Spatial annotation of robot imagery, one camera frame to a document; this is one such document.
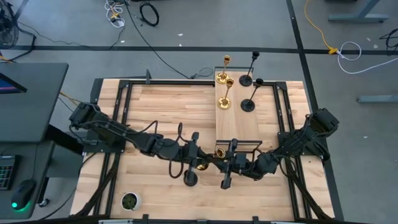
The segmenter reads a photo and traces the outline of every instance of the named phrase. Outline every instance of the concrete floor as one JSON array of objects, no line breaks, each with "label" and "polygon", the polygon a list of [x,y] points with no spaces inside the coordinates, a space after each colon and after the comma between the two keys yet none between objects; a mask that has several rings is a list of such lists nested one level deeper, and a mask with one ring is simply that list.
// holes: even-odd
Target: concrete floor
[{"label": "concrete floor", "polygon": [[[372,10],[387,13],[390,19],[383,24],[331,23],[331,13],[354,12],[365,1],[343,3],[312,1],[308,14],[323,29],[328,43],[340,47],[343,42],[354,41],[363,49],[384,50],[384,40],[378,38],[396,29],[398,15],[395,0],[381,1]],[[294,33],[285,1],[280,0],[171,0],[152,1],[160,13],[159,26],[139,27],[153,46],[177,47],[276,47],[296,49]],[[34,27],[53,40],[78,42],[84,45],[109,46],[118,30],[108,24],[104,15],[104,1],[77,0],[29,1],[20,21]],[[320,34],[307,22],[304,0],[293,0],[295,14],[305,49],[325,49]],[[138,14],[139,3],[132,3],[131,11]],[[117,46],[145,46],[128,18],[126,30]],[[20,35],[18,45],[29,45],[30,39]],[[41,37],[37,45],[64,45]],[[2,51],[12,57],[18,50]],[[193,75],[203,67],[222,65],[222,58],[232,56],[231,66],[249,66],[250,52],[159,52],[169,64]],[[343,63],[350,71],[362,70],[392,57],[363,56],[360,61]],[[336,184],[346,221],[366,223],[395,223],[398,220],[398,144],[394,104],[360,105],[360,95],[397,93],[398,62],[371,70],[362,75],[347,75],[338,67],[336,55],[307,55],[319,107],[328,108],[340,121],[339,130],[328,139]],[[180,78],[167,68],[153,52],[133,51],[33,51],[19,62],[66,62],[70,68],[62,91],[82,101],[89,100],[95,78],[130,77],[145,74],[148,68],[156,78]],[[303,80],[298,54],[263,53],[255,63],[254,75],[265,80]],[[57,104],[51,123],[66,131],[70,111]],[[65,186],[60,197],[54,189]],[[47,197],[51,207],[38,208],[33,220],[45,216],[68,197],[76,186],[76,178],[54,179]],[[71,202],[53,217],[66,217]]]}]

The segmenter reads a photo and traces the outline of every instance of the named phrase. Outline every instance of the gold candle holder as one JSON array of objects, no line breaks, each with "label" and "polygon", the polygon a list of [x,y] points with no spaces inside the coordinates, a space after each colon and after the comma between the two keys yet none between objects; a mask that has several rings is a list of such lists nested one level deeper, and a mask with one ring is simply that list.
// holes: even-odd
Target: gold candle holder
[{"label": "gold candle holder", "polygon": [[226,89],[225,97],[221,97],[221,98],[218,99],[218,101],[217,101],[217,106],[218,106],[220,109],[222,109],[222,110],[227,110],[228,108],[231,107],[231,103],[232,103],[232,102],[231,102],[230,99],[227,98],[227,96],[228,96],[229,89],[232,87],[233,84],[234,84],[234,80],[232,80],[232,79],[230,79],[230,78],[226,80],[226,87],[227,87],[227,89]]},{"label": "gold candle holder", "polygon": [[228,79],[228,75],[225,73],[225,68],[226,68],[227,64],[230,63],[230,61],[231,61],[231,57],[229,55],[225,55],[224,56],[224,70],[222,73],[219,73],[216,76],[216,81],[219,84],[225,84]]}]

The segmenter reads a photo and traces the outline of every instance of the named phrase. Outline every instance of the white cable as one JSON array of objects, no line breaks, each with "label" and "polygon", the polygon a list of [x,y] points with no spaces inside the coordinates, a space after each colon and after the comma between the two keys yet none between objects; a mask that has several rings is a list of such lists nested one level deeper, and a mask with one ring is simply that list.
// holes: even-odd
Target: white cable
[{"label": "white cable", "polygon": [[111,15],[113,15],[113,11],[118,14],[121,14],[123,12],[122,6],[124,6],[124,4],[115,4],[114,6],[112,6],[111,4],[115,4],[115,2],[111,1],[111,3],[109,3],[109,1],[106,0],[104,8],[106,9],[105,16],[106,16],[107,20],[112,24],[112,26],[114,26],[116,28],[124,27],[124,25],[125,25],[124,19],[118,18],[116,20],[116,22],[118,22],[118,23],[115,24],[111,21],[111,18],[109,17],[109,12],[111,13]]},{"label": "white cable", "polygon": [[[343,47],[344,47],[346,44],[353,44],[353,45],[357,46],[357,48],[358,48],[358,50],[359,50],[359,55],[358,55],[358,57],[356,57],[356,58],[347,58],[347,57],[345,57],[345,56],[343,55]],[[340,50],[337,51],[337,54],[338,54],[338,56],[337,56],[338,65],[340,66],[340,68],[342,69],[342,71],[344,71],[345,73],[350,74],[350,75],[355,75],[355,74],[363,73],[363,72],[366,72],[366,71],[368,71],[368,70],[370,70],[370,69],[374,69],[374,68],[380,67],[380,66],[382,66],[382,65],[387,65],[388,63],[391,63],[391,62],[393,62],[393,61],[398,60],[398,58],[395,58],[395,59],[392,59],[392,60],[390,60],[390,61],[388,61],[388,62],[384,62],[384,63],[381,63],[381,64],[379,64],[379,65],[372,66],[372,67],[367,68],[367,69],[364,69],[364,70],[362,70],[362,71],[358,71],[358,72],[347,72],[347,71],[346,71],[345,69],[343,69],[343,67],[341,66],[341,64],[340,64],[340,58],[345,59],[345,60],[348,60],[348,61],[350,61],[350,62],[353,62],[353,61],[358,60],[358,59],[361,57],[361,55],[362,55],[362,49],[361,49],[361,47],[360,47],[357,43],[355,43],[355,42],[347,41],[347,42],[343,43],[343,45],[340,47]]]}]

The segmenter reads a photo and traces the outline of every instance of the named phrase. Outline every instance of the computer mouse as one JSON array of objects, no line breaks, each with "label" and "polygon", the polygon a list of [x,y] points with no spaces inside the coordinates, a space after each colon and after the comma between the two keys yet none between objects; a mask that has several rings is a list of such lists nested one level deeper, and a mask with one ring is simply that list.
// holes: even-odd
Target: computer mouse
[{"label": "computer mouse", "polygon": [[27,205],[35,186],[34,180],[24,180],[18,185],[11,198],[11,206],[14,210],[20,210]]}]

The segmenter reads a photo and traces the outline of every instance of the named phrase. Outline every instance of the keyboard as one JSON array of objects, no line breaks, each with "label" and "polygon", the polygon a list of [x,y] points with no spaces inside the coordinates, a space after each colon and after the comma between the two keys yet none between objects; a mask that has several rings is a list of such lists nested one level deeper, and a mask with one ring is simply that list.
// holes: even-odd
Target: keyboard
[{"label": "keyboard", "polygon": [[0,190],[9,190],[16,173],[18,156],[0,156]]}]

